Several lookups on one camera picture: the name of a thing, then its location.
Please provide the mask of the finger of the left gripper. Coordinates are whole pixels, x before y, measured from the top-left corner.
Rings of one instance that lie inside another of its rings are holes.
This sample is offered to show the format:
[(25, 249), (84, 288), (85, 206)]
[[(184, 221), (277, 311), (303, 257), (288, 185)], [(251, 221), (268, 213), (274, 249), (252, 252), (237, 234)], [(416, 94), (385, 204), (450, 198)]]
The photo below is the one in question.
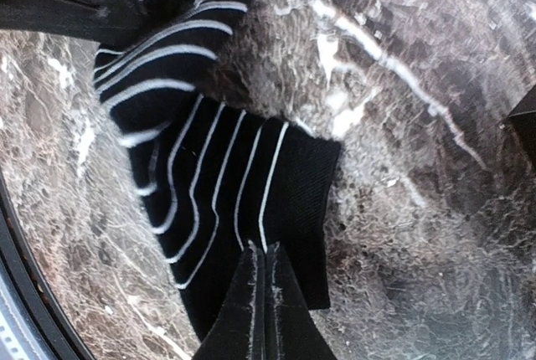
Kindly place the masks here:
[(1, 0), (1, 28), (102, 42), (100, 0)]
[(114, 46), (128, 44), (147, 20), (140, 0), (100, 0), (99, 14), (105, 26), (103, 42)]

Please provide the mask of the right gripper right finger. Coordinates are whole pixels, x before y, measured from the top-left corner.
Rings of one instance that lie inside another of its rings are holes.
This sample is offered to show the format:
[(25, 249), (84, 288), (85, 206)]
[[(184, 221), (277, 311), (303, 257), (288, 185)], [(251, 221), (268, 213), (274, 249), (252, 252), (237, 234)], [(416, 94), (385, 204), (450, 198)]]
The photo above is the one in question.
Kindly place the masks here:
[(335, 358), (311, 318), (291, 262), (280, 244), (271, 245), (265, 256), (265, 357)]

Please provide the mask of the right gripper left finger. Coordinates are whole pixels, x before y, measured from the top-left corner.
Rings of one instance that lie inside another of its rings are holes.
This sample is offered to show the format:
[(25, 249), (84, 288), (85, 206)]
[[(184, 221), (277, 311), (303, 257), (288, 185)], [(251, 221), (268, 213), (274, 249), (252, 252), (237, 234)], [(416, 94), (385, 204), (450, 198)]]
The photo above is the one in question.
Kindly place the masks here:
[(218, 317), (193, 356), (265, 359), (265, 255), (251, 244), (240, 256)]

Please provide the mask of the striped black white sock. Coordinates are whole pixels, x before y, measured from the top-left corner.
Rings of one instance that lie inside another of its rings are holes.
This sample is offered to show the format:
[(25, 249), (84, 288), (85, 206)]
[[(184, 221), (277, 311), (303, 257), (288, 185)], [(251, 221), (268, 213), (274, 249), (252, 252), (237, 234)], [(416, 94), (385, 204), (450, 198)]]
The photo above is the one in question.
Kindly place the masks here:
[(201, 89), (251, 3), (152, 0), (171, 20), (95, 57), (95, 91), (199, 338), (249, 244), (281, 244), (307, 307), (330, 306), (323, 221), (339, 142)]

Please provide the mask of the black display box glass lid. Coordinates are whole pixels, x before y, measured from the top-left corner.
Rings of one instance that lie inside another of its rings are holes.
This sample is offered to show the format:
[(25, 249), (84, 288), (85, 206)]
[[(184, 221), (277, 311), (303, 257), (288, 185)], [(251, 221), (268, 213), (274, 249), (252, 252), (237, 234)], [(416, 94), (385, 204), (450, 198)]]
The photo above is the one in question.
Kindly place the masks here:
[(532, 163), (535, 163), (536, 142), (536, 86), (519, 101), (508, 115), (513, 128), (518, 134), (523, 149)]

